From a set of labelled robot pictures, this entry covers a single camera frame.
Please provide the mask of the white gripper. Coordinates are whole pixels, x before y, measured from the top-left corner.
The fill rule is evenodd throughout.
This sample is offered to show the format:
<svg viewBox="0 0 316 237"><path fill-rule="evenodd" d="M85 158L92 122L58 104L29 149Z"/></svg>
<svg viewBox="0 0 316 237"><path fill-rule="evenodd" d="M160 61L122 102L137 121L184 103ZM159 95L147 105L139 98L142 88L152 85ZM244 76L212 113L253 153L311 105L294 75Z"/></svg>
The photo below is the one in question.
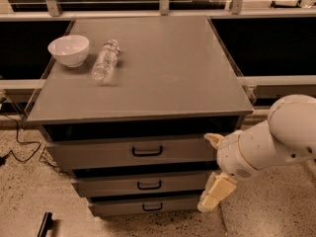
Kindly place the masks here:
<svg viewBox="0 0 316 237"><path fill-rule="evenodd" d="M250 180L261 174L242 153L239 142L242 134L241 130L237 130L225 137L219 133L204 135L212 147L217 149L216 162L223 172L220 174L212 172L208 177L197 204L200 212L211 212L215 209L221 201L235 191L237 181Z"/></svg>

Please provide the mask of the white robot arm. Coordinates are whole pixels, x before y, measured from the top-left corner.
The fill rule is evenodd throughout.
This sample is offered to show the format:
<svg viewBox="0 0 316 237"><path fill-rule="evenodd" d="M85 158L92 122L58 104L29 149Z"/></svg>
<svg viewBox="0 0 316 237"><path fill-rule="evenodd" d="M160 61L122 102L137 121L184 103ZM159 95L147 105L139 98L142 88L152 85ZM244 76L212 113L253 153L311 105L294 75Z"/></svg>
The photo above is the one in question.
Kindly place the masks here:
<svg viewBox="0 0 316 237"><path fill-rule="evenodd" d="M288 166L316 158L316 99L289 95L277 100L267 119L228 135L207 133L204 138L217 150L221 172L212 173L197 209L210 212L230 196L237 184L271 166Z"/></svg>

